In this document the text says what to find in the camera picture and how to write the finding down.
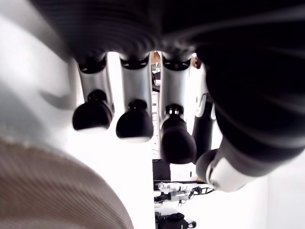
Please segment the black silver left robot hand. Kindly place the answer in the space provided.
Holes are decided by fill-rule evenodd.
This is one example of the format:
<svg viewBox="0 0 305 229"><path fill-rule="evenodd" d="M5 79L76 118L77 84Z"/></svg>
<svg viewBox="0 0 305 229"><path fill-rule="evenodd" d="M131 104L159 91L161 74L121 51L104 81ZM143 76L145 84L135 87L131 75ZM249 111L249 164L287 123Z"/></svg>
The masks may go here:
<svg viewBox="0 0 305 229"><path fill-rule="evenodd" d="M104 52L195 52L223 134L197 173L239 190L305 148L305 3L302 0L34 0L85 62Z"/></svg>

